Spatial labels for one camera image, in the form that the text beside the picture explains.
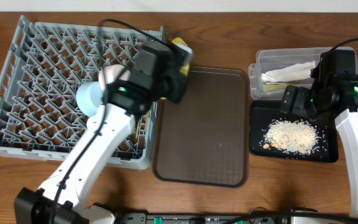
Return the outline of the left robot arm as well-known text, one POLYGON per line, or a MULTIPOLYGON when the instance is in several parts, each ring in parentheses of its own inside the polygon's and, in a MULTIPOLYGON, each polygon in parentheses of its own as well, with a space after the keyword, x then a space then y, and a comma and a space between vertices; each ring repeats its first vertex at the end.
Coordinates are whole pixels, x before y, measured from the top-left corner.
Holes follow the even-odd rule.
POLYGON ((153 102, 182 99, 193 50, 181 38, 145 42, 132 69, 101 69, 102 104, 58 169, 36 191, 23 188, 14 201, 16 223, 115 223, 101 205, 85 203, 96 179, 120 143, 134 132, 153 102))

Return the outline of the yellow plate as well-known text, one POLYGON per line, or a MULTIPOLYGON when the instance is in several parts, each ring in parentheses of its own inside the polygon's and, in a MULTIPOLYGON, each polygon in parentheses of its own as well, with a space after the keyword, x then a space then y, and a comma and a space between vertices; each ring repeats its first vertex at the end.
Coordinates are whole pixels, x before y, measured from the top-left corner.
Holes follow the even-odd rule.
POLYGON ((176 37, 172 40, 172 44, 177 52, 170 61, 171 64, 163 73, 162 98, 166 98, 174 103, 179 103, 186 92, 190 64, 182 67, 179 50, 175 46, 175 44, 187 45, 187 43, 182 38, 176 37))

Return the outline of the white napkin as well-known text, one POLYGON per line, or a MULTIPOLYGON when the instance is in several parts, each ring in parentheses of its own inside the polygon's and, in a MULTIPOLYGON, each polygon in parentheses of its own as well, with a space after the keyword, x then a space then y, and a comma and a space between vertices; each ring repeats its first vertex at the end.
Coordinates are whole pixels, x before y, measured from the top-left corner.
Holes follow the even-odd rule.
POLYGON ((276 82, 292 82, 297 80, 305 80, 310 77, 311 70, 316 66, 315 61, 297 63, 289 67, 271 70, 261 74, 261 79, 264 83, 276 82))

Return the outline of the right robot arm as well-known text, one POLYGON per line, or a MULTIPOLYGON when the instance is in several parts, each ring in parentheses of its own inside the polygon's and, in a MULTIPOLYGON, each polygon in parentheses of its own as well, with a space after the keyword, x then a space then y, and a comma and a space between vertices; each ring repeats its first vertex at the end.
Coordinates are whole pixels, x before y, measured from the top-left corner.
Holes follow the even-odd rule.
POLYGON ((349 174, 352 217, 358 218, 358 74, 353 50, 333 47, 311 71, 310 89, 289 85, 280 112, 322 124, 334 124, 349 174))

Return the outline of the wooden chopstick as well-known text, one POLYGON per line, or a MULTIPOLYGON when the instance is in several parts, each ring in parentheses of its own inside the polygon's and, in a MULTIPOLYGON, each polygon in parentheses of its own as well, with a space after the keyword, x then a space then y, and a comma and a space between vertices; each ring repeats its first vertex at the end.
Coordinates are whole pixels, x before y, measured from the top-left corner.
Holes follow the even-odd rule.
POLYGON ((137 122, 136 132, 135 132, 135 139, 138 139, 139 137, 139 131, 140 131, 140 125, 142 123, 142 119, 139 118, 137 122))
POLYGON ((149 119, 150 119, 150 112, 148 111, 148 112, 146 113, 146 119, 145 119, 145 129, 147 129, 149 119))

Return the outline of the light blue bowl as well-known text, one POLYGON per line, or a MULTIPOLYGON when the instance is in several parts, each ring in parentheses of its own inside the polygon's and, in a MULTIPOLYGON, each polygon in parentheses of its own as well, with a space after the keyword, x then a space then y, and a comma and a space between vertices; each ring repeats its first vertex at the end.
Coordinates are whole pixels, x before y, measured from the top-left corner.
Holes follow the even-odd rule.
POLYGON ((97 113, 102 104, 103 91, 99 82, 82 83, 76 92, 76 103, 80 111, 88 117, 97 113))

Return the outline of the cooked rice leftovers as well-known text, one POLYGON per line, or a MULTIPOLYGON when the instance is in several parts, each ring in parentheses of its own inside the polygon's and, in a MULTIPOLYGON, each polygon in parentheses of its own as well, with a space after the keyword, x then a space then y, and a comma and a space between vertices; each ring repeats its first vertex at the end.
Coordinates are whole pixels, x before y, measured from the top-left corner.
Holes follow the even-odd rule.
POLYGON ((319 142, 326 142, 326 133, 307 121, 274 119, 266 129, 259 145, 263 149, 278 149, 285 154, 311 155, 319 150, 319 142))

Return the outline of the green snack wrapper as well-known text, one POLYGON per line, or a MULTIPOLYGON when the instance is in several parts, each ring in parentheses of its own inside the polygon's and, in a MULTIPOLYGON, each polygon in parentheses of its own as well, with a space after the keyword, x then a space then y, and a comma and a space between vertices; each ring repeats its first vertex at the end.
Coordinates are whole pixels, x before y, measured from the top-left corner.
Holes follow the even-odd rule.
POLYGON ((262 88, 262 93, 265 95, 271 95, 276 93, 283 93, 287 87, 287 83, 264 83, 264 87, 262 88))

